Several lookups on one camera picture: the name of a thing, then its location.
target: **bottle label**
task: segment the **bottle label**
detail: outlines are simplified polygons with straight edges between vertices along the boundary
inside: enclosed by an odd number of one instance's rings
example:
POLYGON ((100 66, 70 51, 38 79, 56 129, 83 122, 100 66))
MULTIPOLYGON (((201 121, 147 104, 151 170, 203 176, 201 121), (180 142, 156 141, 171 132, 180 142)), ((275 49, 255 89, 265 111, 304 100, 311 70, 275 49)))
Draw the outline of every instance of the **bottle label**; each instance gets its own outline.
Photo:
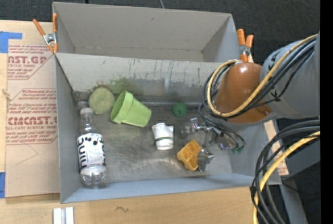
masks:
POLYGON ((77 139, 80 171, 86 167, 106 166, 103 137, 85 134, 77 139))

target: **tennis ball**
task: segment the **tennis ball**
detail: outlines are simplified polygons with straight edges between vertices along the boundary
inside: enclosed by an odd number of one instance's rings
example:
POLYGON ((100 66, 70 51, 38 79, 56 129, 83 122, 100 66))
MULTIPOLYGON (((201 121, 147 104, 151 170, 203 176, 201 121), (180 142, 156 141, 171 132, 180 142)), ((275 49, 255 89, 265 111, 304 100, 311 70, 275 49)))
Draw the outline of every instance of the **tennis ball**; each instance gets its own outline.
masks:
POLYGON ((114 105, 114 95, 105 87, 97 87, 89 96, 88 104, 95 114, 108 113, 114 105))

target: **yellow sponge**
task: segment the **yellow sponge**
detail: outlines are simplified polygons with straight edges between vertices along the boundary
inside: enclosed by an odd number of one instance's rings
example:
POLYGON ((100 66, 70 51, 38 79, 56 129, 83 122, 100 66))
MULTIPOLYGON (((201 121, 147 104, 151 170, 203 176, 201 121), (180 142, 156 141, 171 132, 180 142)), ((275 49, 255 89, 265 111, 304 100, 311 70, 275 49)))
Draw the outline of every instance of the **yellow sponge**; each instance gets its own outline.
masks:
POLYGON ((95 114, 108 113, 114 105, 114 95, 105 87, 97 87, 89 96, 88 104, 95 114))
POLYGON ((178 153, 177 158, 184 163, 184 166, 194 172, 198 167, 198 154, 201 151, 201 146, 192 139, 178 153))

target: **gray cylinder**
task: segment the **gray cylinder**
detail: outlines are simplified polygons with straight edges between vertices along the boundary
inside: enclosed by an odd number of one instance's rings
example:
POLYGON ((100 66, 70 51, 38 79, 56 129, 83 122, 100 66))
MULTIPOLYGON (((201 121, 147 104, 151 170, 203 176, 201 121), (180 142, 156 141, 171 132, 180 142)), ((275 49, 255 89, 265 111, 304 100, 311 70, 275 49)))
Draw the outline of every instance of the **gray cylinder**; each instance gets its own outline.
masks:
MULTIPOLYGON (((272 67, 277 63, 277 61, 298 42, 294 42, 285 47, 282 47, 268 56, 261 70, 261 81, 265 78, 267 73, 272 69, 272 67)), ((314 45, 314 52, 301 66, 297 73, 292 76, 293 72, 300 65, 301 61, 298 61, 288 72, 286 72, 285 75, 280 79, 280 81, 274 86, 274 88, 270 90, 270 92, 265 96, 265 101, 270 101, 274 99, 274 101, 270 102, 268 105, 274 112, 274 115, 276 115, 278 118, 283 117, 290 119, 300 119, 307 117, 317 117, 320 115, 319 34, 316 38, 315 43, 312 43, 312 45, 314 45), (285 90, 283 95, 277 99, 277 97, 281 94, 281 92, 287 85, 290 78, 291 81, 287 89, 285 90)), ((301 55, 301 53, 297 54, 294 59, 297 59, 301 55)), ((280 64, 279 68, 281 68, 283 65, 286 65, 289 61, 291 61, 291 59, 291 55, 289 55, 280 64)))

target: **white plastic cup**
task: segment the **white plastic cup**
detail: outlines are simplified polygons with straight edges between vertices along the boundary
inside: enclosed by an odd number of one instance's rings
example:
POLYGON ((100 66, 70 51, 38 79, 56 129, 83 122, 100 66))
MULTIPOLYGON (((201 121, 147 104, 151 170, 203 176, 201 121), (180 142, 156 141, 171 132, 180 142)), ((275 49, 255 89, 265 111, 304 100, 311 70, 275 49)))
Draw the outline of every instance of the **white plastic cup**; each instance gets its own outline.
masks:
POLYGON ((158 150, 168 150, 173 148, 173 126, 167 126, 165 123, 158 123, 151 129, 158 150))

